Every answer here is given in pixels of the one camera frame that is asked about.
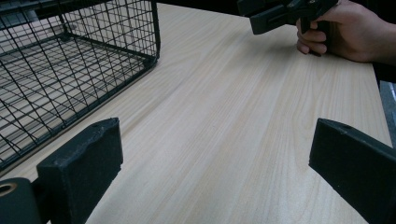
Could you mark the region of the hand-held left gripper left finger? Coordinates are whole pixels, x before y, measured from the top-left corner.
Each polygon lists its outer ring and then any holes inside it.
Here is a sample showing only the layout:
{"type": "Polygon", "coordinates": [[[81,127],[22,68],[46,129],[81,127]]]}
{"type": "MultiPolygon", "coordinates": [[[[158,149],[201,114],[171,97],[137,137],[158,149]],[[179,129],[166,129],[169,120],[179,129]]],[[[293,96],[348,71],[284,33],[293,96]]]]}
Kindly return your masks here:
{"type": "Polygon", "coordinates": [[[49,194],[51,224],[84,224],[123,163],[120,121],[86,127],[40,162],[40,186],[49,194]]]}

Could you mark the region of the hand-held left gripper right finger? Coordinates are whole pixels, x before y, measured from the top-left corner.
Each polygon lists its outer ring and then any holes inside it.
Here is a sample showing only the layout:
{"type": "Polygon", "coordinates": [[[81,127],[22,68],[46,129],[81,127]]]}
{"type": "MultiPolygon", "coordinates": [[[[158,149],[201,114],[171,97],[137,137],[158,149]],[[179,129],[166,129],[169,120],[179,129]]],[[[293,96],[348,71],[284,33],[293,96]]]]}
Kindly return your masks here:
{"type": "Polygon", "coordinates": [[[369,224],[396,224],[396,149],[344,123],[319,119],[309,166],[369,224]]]}

